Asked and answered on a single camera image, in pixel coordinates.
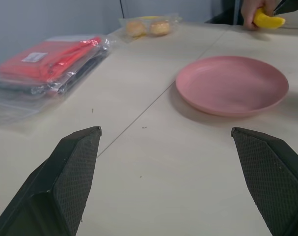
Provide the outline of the pink round plate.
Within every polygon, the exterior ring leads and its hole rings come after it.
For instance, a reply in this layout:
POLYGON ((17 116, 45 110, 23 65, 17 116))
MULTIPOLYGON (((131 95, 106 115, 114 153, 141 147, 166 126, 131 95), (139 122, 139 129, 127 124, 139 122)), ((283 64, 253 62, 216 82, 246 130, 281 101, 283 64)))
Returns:
POLYGON ((240 56, 197 60, 175 80, 181 97, 195 109, 222 117, 248 117, 278 105, 287 95, 285 75, 263 61, 240 56))

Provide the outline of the person's bare hand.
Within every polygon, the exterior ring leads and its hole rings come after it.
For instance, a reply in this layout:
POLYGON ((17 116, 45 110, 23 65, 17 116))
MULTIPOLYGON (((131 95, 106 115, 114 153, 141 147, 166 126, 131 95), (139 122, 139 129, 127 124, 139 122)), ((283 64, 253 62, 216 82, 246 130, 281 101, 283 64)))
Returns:
POLYGON ((244 27, 248 30, 257 30, 253 19, 258 8, 262 8, 264 13, 272 16, 277 6, 277 0, 243 0, 241 14, 244 19, 244 27))

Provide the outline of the black pointed left gripper right finger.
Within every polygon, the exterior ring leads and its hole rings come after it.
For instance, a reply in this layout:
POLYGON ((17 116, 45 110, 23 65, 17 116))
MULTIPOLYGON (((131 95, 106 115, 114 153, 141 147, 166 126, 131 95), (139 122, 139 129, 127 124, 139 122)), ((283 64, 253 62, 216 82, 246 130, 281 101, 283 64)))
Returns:
POLYGON ((274 15, 281 15, 298 10, 298 0, 281 0, 274 10, 274 15))

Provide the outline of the red fabric pack in plastic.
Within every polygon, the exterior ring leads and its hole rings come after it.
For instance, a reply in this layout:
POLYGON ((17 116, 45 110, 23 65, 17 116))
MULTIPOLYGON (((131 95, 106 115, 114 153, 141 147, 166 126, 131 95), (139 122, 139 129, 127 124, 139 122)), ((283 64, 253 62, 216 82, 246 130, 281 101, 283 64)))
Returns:
POLYGON ((103 46, 99 37, 80 41, 43 41, 0 64, 0 75, 36 82, 55 82, 80 60, 90 59, 103 46))

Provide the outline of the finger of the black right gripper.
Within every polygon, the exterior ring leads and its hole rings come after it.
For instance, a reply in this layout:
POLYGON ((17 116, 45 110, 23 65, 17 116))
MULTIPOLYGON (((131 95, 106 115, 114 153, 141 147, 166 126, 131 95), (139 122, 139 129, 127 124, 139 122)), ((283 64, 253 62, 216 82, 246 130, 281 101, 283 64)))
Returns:
POLYGON ((282 139, 231 131, 247 188, 272 236, 298 236, 298 155, 282 139))

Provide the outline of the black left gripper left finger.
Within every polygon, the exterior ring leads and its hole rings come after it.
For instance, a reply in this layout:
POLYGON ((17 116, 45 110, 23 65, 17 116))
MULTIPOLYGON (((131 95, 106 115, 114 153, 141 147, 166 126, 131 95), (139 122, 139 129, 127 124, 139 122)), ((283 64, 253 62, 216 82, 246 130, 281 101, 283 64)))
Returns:
POLYGON ((0 216, 0 236, 76 236, 91 190, 102 130, 62 138, 0 216))

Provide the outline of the empty clear plastic bag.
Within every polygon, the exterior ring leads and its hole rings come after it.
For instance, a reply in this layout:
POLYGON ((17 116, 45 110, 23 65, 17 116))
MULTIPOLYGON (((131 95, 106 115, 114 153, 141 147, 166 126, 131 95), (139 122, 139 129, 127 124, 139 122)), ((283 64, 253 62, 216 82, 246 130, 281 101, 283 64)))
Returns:
POLYGON ((0 125, 23 120, 39 113, 51 99, 45 95, 26 95, 0 91, 0 125))

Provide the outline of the clear plastic bun bag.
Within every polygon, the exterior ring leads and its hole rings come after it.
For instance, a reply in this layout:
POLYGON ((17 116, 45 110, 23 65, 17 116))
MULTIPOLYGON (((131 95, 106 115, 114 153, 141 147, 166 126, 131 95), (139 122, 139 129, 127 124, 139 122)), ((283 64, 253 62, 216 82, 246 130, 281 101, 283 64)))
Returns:
POLYGON ((160 18, 151 19, 151 20, 144 20, 144 19, 140 19, 139 17, 123 18, 123 19, 119 20, 121 28, 118 29, 115 34, 122 41, 124 41, 126 43, 133 42, 133 41, 138 40, 143 37, 162 37, 162 36, 153 36, 149 33, 150 24, 155 21, 168 21, 171 25, 171 32, 169 33, 169 34, 171 34, 177 29, 178 25, 182 21, 182 17, 180 17, 179 14, 175 13, 175 14, 161 15, 160 18), (146 34, 145 35, 140 36, 140 37, 130 37, 126 34, 126 24, 128 23, 128 21, 133 21, 133 20, 140 20, 144 23, 144 25, 146 26, 146 34))

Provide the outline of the dark chair back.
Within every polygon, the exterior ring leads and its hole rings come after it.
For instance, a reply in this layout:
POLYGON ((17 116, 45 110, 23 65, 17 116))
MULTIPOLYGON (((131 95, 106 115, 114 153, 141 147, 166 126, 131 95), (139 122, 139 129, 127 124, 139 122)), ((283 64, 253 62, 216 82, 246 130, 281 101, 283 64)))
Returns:
POLYGON ((242 3, 243 0, 211 0, 211 17, 205 23, 241 25, 244 22, 242 3))

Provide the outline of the red packets in plastic bag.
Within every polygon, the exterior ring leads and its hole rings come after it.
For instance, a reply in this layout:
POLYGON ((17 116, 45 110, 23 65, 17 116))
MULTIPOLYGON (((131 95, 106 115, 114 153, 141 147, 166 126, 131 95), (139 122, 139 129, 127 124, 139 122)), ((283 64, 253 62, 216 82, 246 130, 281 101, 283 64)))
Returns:
POLYGON ((109 50, 100 47, 95 54, 77 61, 55 82, 36 84, 32 82, 14 82, 0 78, 0 91, 20 92, 27 95, 64 94, 84 79, 108 55, 109 50))

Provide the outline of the yellow banana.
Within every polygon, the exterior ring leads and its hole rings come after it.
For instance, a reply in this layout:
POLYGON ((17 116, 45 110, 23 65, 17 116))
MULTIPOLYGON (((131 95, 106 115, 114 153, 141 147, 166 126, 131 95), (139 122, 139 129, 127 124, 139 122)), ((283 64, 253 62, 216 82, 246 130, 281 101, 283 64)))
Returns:
POLYGON ((282 27, 286 20, 282 17, 268 16, 262 8, 258 8, 255 12, 253 23, 260 28, 277 29, 282 27))

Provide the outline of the round golden bread bun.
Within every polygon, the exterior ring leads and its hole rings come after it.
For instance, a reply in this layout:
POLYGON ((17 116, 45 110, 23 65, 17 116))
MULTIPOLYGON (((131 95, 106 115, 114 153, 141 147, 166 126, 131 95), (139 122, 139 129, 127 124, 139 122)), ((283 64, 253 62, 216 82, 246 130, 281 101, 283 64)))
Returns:
POLYGON ((146 26, 140 20, 128 21, 126 34, 130 37, 140 37, 146 34, 146 26))
POLYGON ((171 25, 168 21, 155 21, 150 24, 149 33, 153 36, 163 36, 171 32, 171 25))

